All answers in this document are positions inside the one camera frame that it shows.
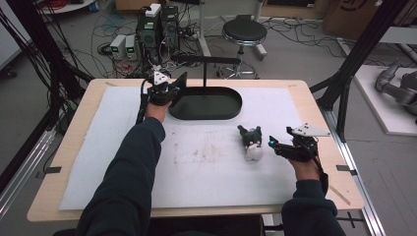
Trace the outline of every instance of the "person's right arm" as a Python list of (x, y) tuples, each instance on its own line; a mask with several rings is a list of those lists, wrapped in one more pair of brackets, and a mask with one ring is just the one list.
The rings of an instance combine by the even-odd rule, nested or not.
[(335, 219), (337, 208), (322, 190), (316, 163), (290, 160), (297, 178), (293, 199), (282, 207), (285, 236), (345, 235)]
[(146, 235), (168, 106), (149, 104), (147, 118), (126, 135), (83, 211), (77, 235)]

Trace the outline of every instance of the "gray floor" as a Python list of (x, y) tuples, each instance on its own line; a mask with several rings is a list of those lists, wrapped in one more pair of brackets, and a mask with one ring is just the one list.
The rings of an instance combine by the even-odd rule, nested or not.
[[(104, 32), (111, 34), (111, 29), (104, 25), (124, 24), (126, 28), (120, 33), (129, 33), (136, 24), (135, 14), (121, 14), (114, 10), (100, 11), (92, 14), (81, 10), (60, 15), (63, 32), (69, 39), (71, 47), (76, 51), (83, 64), (97, 78), (107, 75), (99, 63), (94, 65), (88, 54), (93, 54), (104, 65), (106, 71), (111, 71), (110, 61), (98, 55), (96, 48), (100, 43), (111, 41), (110, 36), (103, 36)], [(222, 19), (207, 19), (207, 29), (213, 26), (208, 35), (219, 35)], [(257, 68), (261, 80), (303, 80), (309, 86), (332, 76), (343, 63), (341, 49), (334, 41), (324, 40), (320, 46), (307, 46), (299, 42), (290, 41), (284, 36), (295, 38), (294, 30), (286, 31), (285, 26), (275, 26), (276, 30), (268, 31), (268, 38), (264, 47), (268, 56), (259, 61), (256, 53), (248, 49), (245, 60)], [(303, 33), (314, 35), (316, 39), (325, 35), (321, 31), (321, 23), (313, 22), (303, 26)], [(299, 39), (312, 40), (298, 31)], [(219, 37), (208, 37), (208, 46), (213, 56), (234, 57), (236, 45), (226, 42)], [(415, 66), (402, 53), (392, 49), (392, 45), (379, 45), (370, 57), (368, 64), (389, 64), (395, 58), (401, 58), (403, 65)], [(13, 158), (31, 130), (46, 111), (46, 88), (33, 74), (33, 69), (24, 55), (19, 56), (12, 63), (18, 71), (14, 79), (1, 75), (0, 78), (0, 170), (3, 171), (7, 163)], [(216, 78), (216, 68), (208, 66), (208, 77)], [(203, 67), (181, 68), (172, 72), (175, 78), (184, 71), (189, 72), (189, 78), (201, 78)], [(57, 137), (57, 146), (61, 137)], [(417, 165), (417, 138), (386, 135), (376, 119), (363, 94), (355, 83), (352, 83), (346, 120), (346, 139), (354, 156), (360, 175), (369, 192), (372, 202), (384, 226), (387, 235), (417, 235), (417, 199), (414, 181), (414, 166)], [(41, 171), (46, 157), (54, 150), (52, 147), (45, 155), (28, 180), (15, 202), (8, 209), (0, 221), (0, 235), (52, 235), (58, 229), (75, 227), (75, 221), (54, 223), (28, 222), (26, 214), (31, 201), (41, 184), (36, 178)], [(359, 212), (351, 212), (353, 217), (361, 217)], [(347, 217), (347, 212), (340, 212), (340, 217)], [(347, 235), (368, 235), (366, 227), (361, 222), (355, 222), (352, 228), (350, 222), (341, 221)]]

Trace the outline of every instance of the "hand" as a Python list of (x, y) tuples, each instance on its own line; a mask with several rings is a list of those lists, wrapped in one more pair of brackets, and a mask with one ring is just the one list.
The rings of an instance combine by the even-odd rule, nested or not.
[(295, 177), (297, 180), (319, 180), (319, 167), (313, 159), (307, 162), (301, 162), (296, 160), (288, 159), (295, 170)]
[(156, 118), (160, 123), (165, 120), (165, 111), (171, 105), (171, 101), (163, 106), (155, 105), (152, 103), (148, 104), (147, 111), (145, 113), (145, 117), (153, 117)]

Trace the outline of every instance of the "wire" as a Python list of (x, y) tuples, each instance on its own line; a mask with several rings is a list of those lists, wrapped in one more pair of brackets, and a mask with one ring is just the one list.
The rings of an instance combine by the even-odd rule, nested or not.
[(17, 28), (13, 25), (13, 23), (6, 17), (2, 9), (0, 9), (0, 22), (5, 27), (5, 29), (9, 32), (11, 37), (15, 39), (16, 43), (22, 49), (23, 52), (28, 56), (30, 62), (33, 65), (33, 68), (42, 81), (42, 83), (48, 88), (47, 93), (47, 101), (48, 107), (51, 106), (51, 102), (49, 99), (49, 95), (53, 96), (54, 99), (60, 100), (65, 94), (62, 93), (55, 93), (55, 91), (50, 86), (50, 71), (49, 66), (40, 55), (40, 53), (34, 49), (33, 46), (23, 37), (23, 35), (17, 30)]
[(101, 43), (98, 47), (97, 47), (97, 53), (103, 56), (110, 56), (113, 53), (111, 52), (111, 48), (110, 48), (110, 42), (104, 42)]
[[(316, 24), (315, 22), (301, 23), (297, 19), (284, 19), (283, 21), (277, 21), (277, 20), (273, 20), (272, 18), (269, 18), (268, 20), (262, 22), (262, 24), (267, 28), (267, 30), (274, 30), (290, 41), (298, 42), (306, 46), (323, 47), (333, 57), (343, 57), (343, 58), (345, 57), (341, 49), (340, 49), (340, 53), (338, 54), (335, 54), (331, 51), (331, 48), (329, 47), (328, 44), (329, 43), (337, 44), (337, 40), (335, 38), (326, 37), (326, 36), (321, 37), (321, 38), (316, 38), (314, 34), (308, 34), (305, 32), (306, 28), (316, 30), (319, 27), (319, 25)], [(289, 35), (287, 35), (288, 33), (293, 33), (295, 38), (292, 38)], [(302, 40), (300, 36), (308, 37), (309, 39)]]
[(103, 65), (103, 63), (98, 59), (98, 58), (96, 58), (95, 56), (93, 56), (93, 55), (91, 55), (91, 54), (89, 54), (89, 53), (86, 53), (86, 52), (84, 52), (84, 51), (80, 51), (80, 50), (74, 50), (75, 52), (79, 52), (79, 53), (83, 53), (83, 54), (86, 54), (87, 56), (90, 56), (91, 58), (92, 58), (92, 61), (94, 61), (94, 63), (95, 63), (95, 61), (97, 61), (100, 65), (101, 65), (101, 67), (103, 68), (103, 70), (104, 70), (104, 74), (100, 71), (100, 69), (98, 68), (98, 66), (97, 66), (97, 69), (98, 69), (98, 72), (100, 73), (100, 75), (101, 76), (103, 76), (103, 77), (105, 77), (105, 78), (108, 78), (108, 76), (109, 75), (111, 75), (111, 71), (109, 72), (109, 71), (106, 71), (106, 68), (105, 68), (105, 66)]
[(386, 66), (382, 61), (371, 60), (369, 58), (365, 59), (365, 65), (376, 65), (376, 66)]
[[(92, 30), (92, 33), (91, 33), (91, 37), (90, 37), (90, 42), (89, 42), (89, 54), (88, 53), (86, 53), (87, 55), (89, 55), (89, 56), (91, 56), (91, 58), (92, 58), (92, 62), (94, 63), (94, 65), (95, 65), (95, 68), (98, 70), (98, 72), (99, 72), (99, 74), (102, 76), (102, 77), (104, 77), (104, 78), (108, 78), (108, 72), (107, 72), (107, 70), (105, 69), (105, 67), (104, 67), (104, 65), (101, 63), (101, 61), (100, 60), (98, 60), (98, 59), (96, 59), (93, 55), (92, 55), (92, 42), (93, 42), (93, 36), (94, 36), (94, 31), (95, 31), (95, 29), (96, 29), (96, 26), (97, 26), (97, 23), (98, 23), (98, 20), (100, 19), (100, 17), (101, 16), (99, 16), (96, 20), (95, 20), (95, 23), (94, 23), (94, 27), (93, 27), (93, 30)], [(98, 68), (98, 65), (97, 65), (97, 63), (96, 63), (96, 60), (98, 61), (98, 62), (100, 62), (100, 64), (101, 64), (101, 66), (103, 67), (103, 69), (104, 69), (104, 74), (102, 74), (101, 73), (101, 71), (100, 71), (100, 69)]]
[(192, 36), (188, 36), (188, 37), (184, 37), (184, 38), (182, 38), (182, 43), (188, 48), (188, 49), (190, 49), (190, 50), (192, 50), (193, 51), (193, 54), (196, 54), (197, 55), (197, 52), (199, 52), (200, 51), (200, 48), (197, 48), (197, 49), (195, 49), (194, 47), (193, 47), (193, 45), (199, 45), (198, 43), (197, 43), (197, 39), (196, 38), (194, 38), (194, 37), (192, 37)]
[(135, 72), (141, 65), (139, 61), (113, 61), (116, 77), (126, 78)]
[[(52, 28), (57, 32), (57, 34), (58, 34), (58, 36), (63, 40), (63, 42), (64, 42), (64, 44), (65, 44), (65, 46), (64, 46), (64, 48), (63, 48), (63, 50), (65, 50), (65, 51), (67, 51), (67, 52), (69, 52), (70, 53), (70, 55), (71, 55), (71, 58), (72, 58), (72, 60), (73, 60), (73, 63), (74, 63), (74, 65), (75, 65), (75, 67), (78, 69), (78, 70), (80, 70), (80, 68), (79, 68), (79, 64), (83, 67), (83, 69), (85, 70), (85, 72), (88, 74), (88, 75), (90, 75), (92, 78), (94, 78), (94, 76), (89, 72), (89, 70), (83, 65), (83, 63), (81, 63), (81, 61), (80, 61), (80, 59), (77, 57), (77, 55), (74, 53), (74, 51), (72, 50), (72, 48), (71, 48), (71, 46), (70, 46), (70, 44), (69, 44), (69, 42), (68, 42), (68, 40), (67, 40), (67, 38), (66, 38), (66, 36), (65, 36), (65, 34), (64, 34), (64, 32), (62, 31), (62, 29), (61, 29), (61, 25), (60, 25), (60, 23), (59, 23), (59, 20), (58, 20), (58, 17), (56, 16), (56, 18), (55, 18), (55, 21), (54, 21), (54, 23), (55, 23), (55, 25), (56, 25), (56, 27), (54, 26), (54, 24), (52, 23), (52, 22), (50, 22), (49, 21), (49, 17), (47, 17), (47, 16), (45, 16), (46, 14), (45, 14), (45, 12), (44, 11), (41, 11), (39, 8), (39, 5), (36, 5), (36, 7), (38, 8), (38, 12), (40, 13), (40, 14), (42, 14), (44, 17), (44, 19), (46, 19), (46, 21), (48, 22), (48, 23), (50, 23), (50, 25), (52, 26)], [(51, 6), (50, 5), (48, 5), (48, 10), (49, 10), (49, 12), (51, 13), (51, 14), (53, 14), (53, 15), (55, 15), (54, 14), (54, 9), (53, 8), (51, 8)]]
[(68, 0), (46, 0), (39, 2), (39, 6), (42, 8), (42, 10), (59, 10), (68, 5)]
[(207, 30), (205, 31), (205, 33), (208, 33), (210, 30), (212, 30), (213, 28), (215, 28), (215, 27), (216, 27), (216, 26), (218, 26), (218, 25), (224, 25), (224, 22), (214, 24), (214, 26), (212, 26), (212, 27), (210, 27), (209, 29), (207, 29)]
[(396, 51), (396, 52), (401, 52), (403, 53), (403, 51), (401, 49), (398, 48), (398, 46), (396, 44), (394, 44), (393, 46), (390, 45), (390, 43), (386, 43), (386, 46), (389, 47), (390, 49)]
[(162, 45), (166, 43), (165, 40), (166, 40), (166, 37), (159, 44), (159, 56), (163, 61), (165, 61), (165, 62), (162, 61), (162, 64), (168, 62), (171, 59), (171, 56), (169, 55), (169, 46), (166, 47), (167, 50), (168, 50), (168, 52), (167, 52), (168, 57), (163, 58), (163, 55), (162, 55)]

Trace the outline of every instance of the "metal frame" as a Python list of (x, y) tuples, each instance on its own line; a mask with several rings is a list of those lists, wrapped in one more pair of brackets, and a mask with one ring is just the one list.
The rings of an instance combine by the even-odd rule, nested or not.
[(344, 126), (350, 83), (407, 3), (408, 0), (385, 0), (340, 69), (332, 77), (310, 87), (312, 93), (327, 88), (324, 95), (317, 100), (318, 105), (325, 110), (332, 110), (334, 103), (340, 97), (336, 131), (343, 142), (345, 142)]
[(28, 155), (21, 168), (16, 172), (13, 179), (9, 182), (7, 188), (0, 195), (0, 221), (15, 201), (19, 192), (25, 186), (34, 169), (42, 160), (52, 141), (55, 139), (56, 130), (44, 131), (36, 145)]
[(333, 112), (326, 111), (323, 108), (321, 108), (321, 111), (322, 111), (323, 116), (325, 117), (325, 120), (328, 122), (328, 127), (331, 131), (334, 141), (339, 147), (339, 151), (341, 155), (346, 161), (346, 164), (349, 166), (350, 170), (355, 170), (355, 172), (357, 173), (356, 175), (353, 175), (352, 178), (355, 181), (356, 186), (358, 187), (358, 190), (362, 195), (362, 198), (365, 200), (365, 206), (364, 208), (361, 209), (361, 212), (365, 218), (365, 222), (368, 226), (368, 229), (371, 235), (374, 235), (374, 236), (386, 235), (383, 229), (383, 225), (381, 224), (380, 219), (378, 218), (377, 212), (375, 211), (371, 198), (369, 197), (368, 192), (365, 188), (365, 185), (362, 181), (361, 175), (359, 174), (359, 171), (356, 167), (353, 156), (350, 153), (349, 147), (347, 146), (347, 143), (345, 143), (337, 134), (336, 118), (334, 117)]

